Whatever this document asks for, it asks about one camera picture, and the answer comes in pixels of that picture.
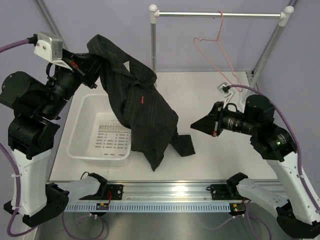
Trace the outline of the black pinstriped shirt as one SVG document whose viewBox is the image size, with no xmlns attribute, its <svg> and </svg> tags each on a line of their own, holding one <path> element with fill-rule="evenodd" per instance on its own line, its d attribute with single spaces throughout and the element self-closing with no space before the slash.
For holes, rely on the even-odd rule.
<svg viewBox="0 0 320 240">
<path fill-rule="evenodd" d="M 99 34 L 87 49 L 102 58 L 100 82 L 117 120 L 131 130 L 132 151 L 143 153 L 153 171 L 168 145 L 181 157 L 195 154 L 191 136 L 178 133 L 179 117 L 156 89 L 152 69 Z"/>
</svg>

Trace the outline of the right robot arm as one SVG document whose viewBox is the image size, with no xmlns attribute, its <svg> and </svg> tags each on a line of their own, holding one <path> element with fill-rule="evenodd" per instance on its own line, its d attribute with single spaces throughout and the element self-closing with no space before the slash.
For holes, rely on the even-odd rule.
<svg viewBox="0 0 320 240">
<path fill-rule="evenodd" d="M 249 135 L 250 144 L 273 169 L 286 197 L 266 190 L 242 172 L 226 181 L 228 196 L 252 200 L 273 215 L 291 238 L 314 239 L 320 235 L 320 214 L 304 188 L 310 182 L 299 175 L 297 144 L 286 129 L 274 123 L 275 110 L 271 101 L 259 94 L 247 98 L 243 112 L 231 111 L 218 101 L 190 127 L 213 137 L 224 130 Z"/>
</svg>

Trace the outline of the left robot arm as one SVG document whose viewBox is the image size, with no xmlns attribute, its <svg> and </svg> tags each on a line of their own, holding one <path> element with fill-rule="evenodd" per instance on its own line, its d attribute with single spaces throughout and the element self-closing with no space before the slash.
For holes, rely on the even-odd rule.
<svg viewBox="0 0 320 240">
<path fill-rule="evenodd" d="M 31 228 L 59 216 L 69 202 L 87 197 L 100 200 L 108 192 L 107 180 L 96 173 L 67 184 L 46 181 L 60 112 L 81 85 L 97 87 L 103 65 L 99 56 L 67 50 L 62 52 L 62 62 L 63 66 L 48 63 L 54 74 L 48 75 L 47 83 L 17 71 L 1 87 L 0 102 L 14 113 L 8 127 L 14 196 L 4 210 L 11 215 L 20 214 L 23 223 Z"/>
</svg>

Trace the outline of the pink wire hanger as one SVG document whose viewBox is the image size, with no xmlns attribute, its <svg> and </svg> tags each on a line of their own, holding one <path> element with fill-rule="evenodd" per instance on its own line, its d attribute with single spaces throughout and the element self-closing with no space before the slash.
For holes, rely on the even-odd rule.
<svg viewBox="0 0 320 240">
<path fill-rule="evenodd" d="M 228 55 L 226 54 L 225 52 L 225 49 L 222 45 L 222 42 L 221 42 L 221 33 L 222 33 L 222 30 L 223 30 L 223 26 L 224 26 L 224 13 L 219 10 L 218 11 L 219 13 L 219 16 L 221 17 L 221 22 L 220 22 L 220 26 L 219 26 L 219 29 L 218 29 L 218 33 L 216 35 L 216 38 L 198 38 L 198 37 L 195 37 L 193 39 L 193 45 L 195 46 L 195 48 L 200 52 L 200 54 L 209 62 L 209 64 L 225 79 L 227 80 L 231 85 L 233 84 L 240 84 L 242 85 L 242 82 L 240 80 L 240 78 L 236 75 L 235 73 L 235 70 L 233 68 L 233 65 L 231 63 L 231 61 L 229 60 L 229 57 Z M 201 43 L 201 42 L 213 42 L 213 43 L 217 43 L 218 46 L 219 46 L 219 50 L 220 52 L 222 53 L 223 55 L 223 58 L 226 60 L 229 68 L 230 68 L 230 72 L 231 72 L 231 76 L 233 79 L 236 80 L 236 82 L 233 82 L 229 77 L 227 77 L 227 75 L 225 73 L 223 73 L 215 64 L 214 62 L 207 56 L 207 54 L 201 49 L 200 45 L 198 43 Z"/>
</svg>

